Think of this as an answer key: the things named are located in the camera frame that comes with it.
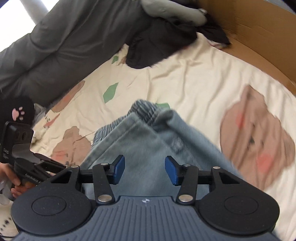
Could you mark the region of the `person left hand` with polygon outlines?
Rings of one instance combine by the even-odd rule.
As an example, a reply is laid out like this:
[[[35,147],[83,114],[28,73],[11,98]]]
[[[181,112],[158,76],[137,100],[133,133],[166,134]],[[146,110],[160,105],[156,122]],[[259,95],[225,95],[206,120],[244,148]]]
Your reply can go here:
[[[19,197],[29,189],[36,186],[34,183],[31,182],[26,182],[25,184],[22,184],[9,164],[1,163],[1,178],[8,179],[11,181],[11,183],[13,183],[14,187],[11,188],[11,194],[14,198]]]

